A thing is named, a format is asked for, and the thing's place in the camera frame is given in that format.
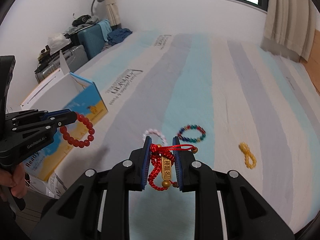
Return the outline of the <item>person's left hand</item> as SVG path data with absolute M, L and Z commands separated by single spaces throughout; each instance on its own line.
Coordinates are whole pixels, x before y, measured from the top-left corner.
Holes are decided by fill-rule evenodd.
M 8 171 L 1 170 L 0 185 L 10 187 L 14 197 L 19 199 L 23 198 L 27 194 L 23 163 L 16 166 L 13 174 L 10 174 Z

